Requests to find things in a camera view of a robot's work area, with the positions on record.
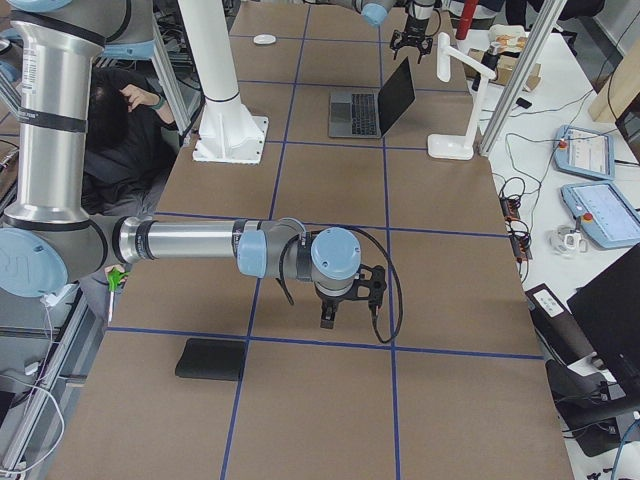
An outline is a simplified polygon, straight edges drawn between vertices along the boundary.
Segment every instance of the white round object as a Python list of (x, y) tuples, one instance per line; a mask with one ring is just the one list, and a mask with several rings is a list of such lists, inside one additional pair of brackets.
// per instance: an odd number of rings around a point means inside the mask
[(269, 35), (268, 33), (263, 33), (253, 37), (253, 43), (256, 45), (273, 45), (276, 43), (276, 37)]

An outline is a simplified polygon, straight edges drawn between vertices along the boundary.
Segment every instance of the blue framed device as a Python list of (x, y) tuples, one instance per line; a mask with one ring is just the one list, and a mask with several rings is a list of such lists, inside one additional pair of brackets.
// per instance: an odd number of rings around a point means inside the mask
[(613, 139), (608, 133), (563, 125), (556, 134), (553, 158), (562, 172), (594, 180), (614, 178)]
[(593, 215), (580, 228), (598, 246), (622, 248), (640, 242), (640, 215), (611, 181), (565, 185), (560, 192), (574, 218)]

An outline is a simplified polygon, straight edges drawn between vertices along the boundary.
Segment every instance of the cardboard box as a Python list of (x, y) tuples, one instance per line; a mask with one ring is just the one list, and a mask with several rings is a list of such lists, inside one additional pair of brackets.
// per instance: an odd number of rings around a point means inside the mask
[[(474, 48), (469, 50), (468, 55), (477, 60), (479, 62), (482, 61), (482, 56), (484, 52), (481, 50), (476, 50)], [(491, 83), (497, 83), (498, 85), (506, 85), (509, 79), (511, 78), (511, 74), (513, 73), (513, 69), (518, 63), (517, 58), (509, 57), (506, 55), (501, 55), (498, 59), (498, 67), (496, 69), (496, 73), (498, 76), (495, 80), (492, 80)], [(467, 78), (473, 78), (476, 76), (476, 71), (469, 67), (467, 64), (464, 64), (464, 73)], [(538, 86), (540, 83), (540, 64), (536, 63), (531, 69), (531, 73), (529, 74), (529, 78), (526, 82), (526, 89), (531, 91)]]

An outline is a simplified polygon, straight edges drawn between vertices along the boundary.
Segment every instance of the blue cable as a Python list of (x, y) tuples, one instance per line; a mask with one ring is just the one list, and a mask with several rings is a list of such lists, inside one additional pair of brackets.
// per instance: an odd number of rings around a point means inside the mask
[(625, 444), (625, 442), (627, 440), (627, 437), (631, 433), (631, 430), (633, 430), (633, 427), (637, 427), (637, 426), (640, 426), (640, 418), (638, 420), (636, 420), (635, 422), (633, 422), (631, 425), (629, 425), (629, 428), (627, 428), (627, 431), (624, 432), (624, 435), (620, 439), (620, 446), (618, 447), (618, 453), (616, 453), (616, 459), (613, 461), (613, 469), (611, 469), (611, 479), (610, 480), (615, 480), (615, 478), (616, 478), (616, 470), (618, 470), (618, 461), (620, 460), (620, 455), (622, 454), (622, 447), (624, 447), (624, 444)]

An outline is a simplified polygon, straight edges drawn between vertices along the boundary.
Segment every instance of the laptop touchpad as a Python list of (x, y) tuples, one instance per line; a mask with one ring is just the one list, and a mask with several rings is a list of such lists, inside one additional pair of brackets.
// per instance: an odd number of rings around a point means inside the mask
[(331, 120), (334, 122), (351, 122), (351, 104), (350, 103), (332, 103), (331, 104)]

